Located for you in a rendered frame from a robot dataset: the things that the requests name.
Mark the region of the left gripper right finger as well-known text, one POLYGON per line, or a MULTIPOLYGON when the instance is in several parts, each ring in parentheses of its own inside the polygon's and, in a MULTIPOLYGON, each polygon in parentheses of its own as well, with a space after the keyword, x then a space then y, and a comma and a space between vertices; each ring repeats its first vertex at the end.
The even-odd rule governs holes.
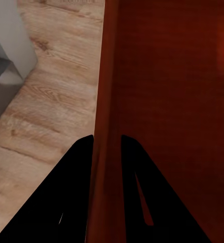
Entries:
POLYGON ((136 139, 121 136, 121 162, 127 243, 212 243, 136 139), (154 226, 144 221, 135 174, 154 226))

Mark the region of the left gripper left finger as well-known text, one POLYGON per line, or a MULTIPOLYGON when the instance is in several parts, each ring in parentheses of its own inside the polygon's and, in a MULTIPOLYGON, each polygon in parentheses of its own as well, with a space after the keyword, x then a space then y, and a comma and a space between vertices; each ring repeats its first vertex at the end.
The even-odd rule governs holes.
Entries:
POLYGON ((76 141, 0 232, 0 243, 85 243, 94 136, 76 141))

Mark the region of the storage box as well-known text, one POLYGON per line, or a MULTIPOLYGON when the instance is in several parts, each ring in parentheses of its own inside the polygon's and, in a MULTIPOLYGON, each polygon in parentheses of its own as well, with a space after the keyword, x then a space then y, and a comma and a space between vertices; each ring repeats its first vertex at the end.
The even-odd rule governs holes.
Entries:
POLYGON ((122 135, 224 243, 224 0, 105 0, 85 243, 127 243, 122 135))

